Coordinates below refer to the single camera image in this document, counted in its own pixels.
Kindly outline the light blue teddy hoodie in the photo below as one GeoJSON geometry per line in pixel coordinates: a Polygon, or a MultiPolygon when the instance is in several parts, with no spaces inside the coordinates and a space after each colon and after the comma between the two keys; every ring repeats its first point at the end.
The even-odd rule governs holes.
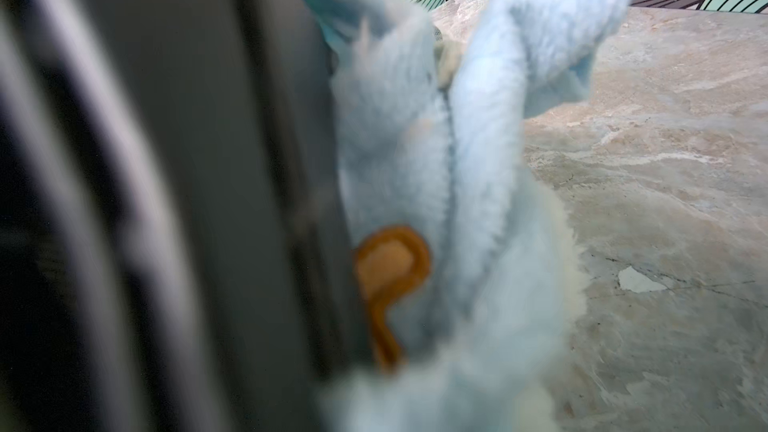
{"type": "Polygon", "coordinates": [[[581,247],[524,123],[583,101],[632,0],[489,0],[470,39],[405,0],[303,0],[336,58],[337,173],[387,372],[325,386],[333,431],[554,431],[581,247]]]}

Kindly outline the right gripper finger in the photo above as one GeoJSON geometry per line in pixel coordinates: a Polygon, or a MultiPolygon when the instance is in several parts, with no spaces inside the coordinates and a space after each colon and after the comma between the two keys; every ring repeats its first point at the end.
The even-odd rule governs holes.
{"type": "Polygon", "coordinates": [[[302,0],[1,0],[3,429],[328,429],[329,72],[302,0]]]}

